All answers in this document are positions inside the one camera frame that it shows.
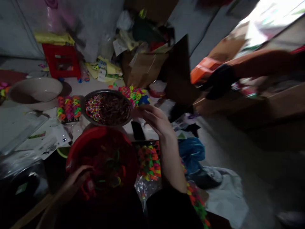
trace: white paper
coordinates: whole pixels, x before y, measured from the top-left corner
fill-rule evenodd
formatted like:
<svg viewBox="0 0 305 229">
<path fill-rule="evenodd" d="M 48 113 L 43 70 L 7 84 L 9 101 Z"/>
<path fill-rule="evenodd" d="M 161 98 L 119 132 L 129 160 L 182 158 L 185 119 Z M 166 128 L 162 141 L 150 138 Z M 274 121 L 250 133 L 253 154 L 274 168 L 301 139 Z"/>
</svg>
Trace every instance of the white paper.
<svg viewBox="0 0 305 229">
<path fill-rule="evenodd" d="M 116 56 L 120 55 L 122 52 L 127 50 L 127 47 L 126 47 L 124 41 L 120 38 L 116 39 L 113 42 L 113 47 L 114 47 L 114 52 L 115 52 Z"/>
</svg>

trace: red plastic stool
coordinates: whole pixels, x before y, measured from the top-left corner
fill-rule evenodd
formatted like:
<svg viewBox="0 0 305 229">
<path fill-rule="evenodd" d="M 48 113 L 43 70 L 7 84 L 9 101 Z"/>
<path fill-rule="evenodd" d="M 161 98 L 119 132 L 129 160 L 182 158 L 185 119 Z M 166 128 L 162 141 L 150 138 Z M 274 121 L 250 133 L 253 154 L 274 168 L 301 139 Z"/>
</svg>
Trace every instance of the red plastic stool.
<svg viewBox="0 0 305 229">
<path fill-rule="evenodd" d="M 76 77 L 77 80 L 81 78 L 74 46 L 42 44 L 42 48 L 53 78 Z M 64 65 L 69 66 L 70 70 L 61 70 Z"/>
</svg>

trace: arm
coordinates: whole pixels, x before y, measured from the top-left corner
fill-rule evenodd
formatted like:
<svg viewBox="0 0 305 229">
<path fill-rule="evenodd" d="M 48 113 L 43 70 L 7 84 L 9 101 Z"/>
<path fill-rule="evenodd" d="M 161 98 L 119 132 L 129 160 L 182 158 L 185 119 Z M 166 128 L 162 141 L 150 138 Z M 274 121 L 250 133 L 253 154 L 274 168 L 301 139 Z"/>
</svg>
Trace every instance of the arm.
<svg viewBox="0 0 305 229">
<path fill-rule="evenodd" d="M 219 66 L 206 83 L 200 87 L 205 91 L 211 87 L 206 99 L 215 100 L 231 90 L 231 85 L 240 78 L 285 74 L 304 69 L 304 52 L 290 53 L 284 50 L 259 50 L 230 60 Z"/>
<path fill-rule="evenodd" d="M 36 229 L 54 228 L 58 210 L 75 196 L 83 182 L 87 179 L 89 175 L 88 170 L 92 170 L 92 167 L 83 165 L 67 178 L 64 185 L 50 203 L 50 206 L 45 210 Z"/>
<path fill-rule="evenodd" d="M 140 106 L 140 112 L 145 121 L 159 135 L 161 150 L 162 174 L 173 188 L 186 193 L 186 179 L 181 166 L 178 140 L 165 114 L 151 105 Z"/>
</svg>

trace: gray wall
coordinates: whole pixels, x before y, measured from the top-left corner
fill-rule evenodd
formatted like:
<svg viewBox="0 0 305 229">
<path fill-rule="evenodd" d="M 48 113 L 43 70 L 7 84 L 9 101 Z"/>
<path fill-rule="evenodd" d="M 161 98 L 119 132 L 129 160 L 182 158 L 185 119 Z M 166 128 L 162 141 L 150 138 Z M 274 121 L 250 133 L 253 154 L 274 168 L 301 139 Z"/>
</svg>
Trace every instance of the gray wall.
<svg viewBox="0 0 305 229">
<path fill-rule="evenodd" d="M 175 27 L 176 41 L 189 35 L 191 69 L 225 37 L 240 21 L 226 15 L 229 6 L 222 7 L 204 37 L 204 30 L 217 7 L 201 8 L 198 0 L 180 0 L 169 22 Z M 116 21 L 123 9 L 124 0 L 61 0 L 65 12 L 78 15 L 84 28 L 79 38 L 86 41 L 80 51 L 86 61 L 94 61 L 103 33 L 114 35 Z M 32 31 L 48 27 L 47 7 L 43 0 L 2 0 L 0 2 L 0 55 L 43 59 L 41 46 L 33 39 Z"/>
</svg>

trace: black sleeve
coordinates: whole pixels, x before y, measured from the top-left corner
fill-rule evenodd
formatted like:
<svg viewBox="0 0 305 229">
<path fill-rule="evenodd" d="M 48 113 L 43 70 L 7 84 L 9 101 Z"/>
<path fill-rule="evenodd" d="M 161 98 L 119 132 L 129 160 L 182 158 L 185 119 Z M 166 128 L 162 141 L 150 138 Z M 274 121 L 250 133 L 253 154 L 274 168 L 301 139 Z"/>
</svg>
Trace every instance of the black sleeve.
<svg viewBox="0 0 305 229">
<path fill-rule="evenodd" d="M 150 228 L 203 228 L 190 198 L 174 188 L 158 191 L 147 200 Z"/>
</svg>

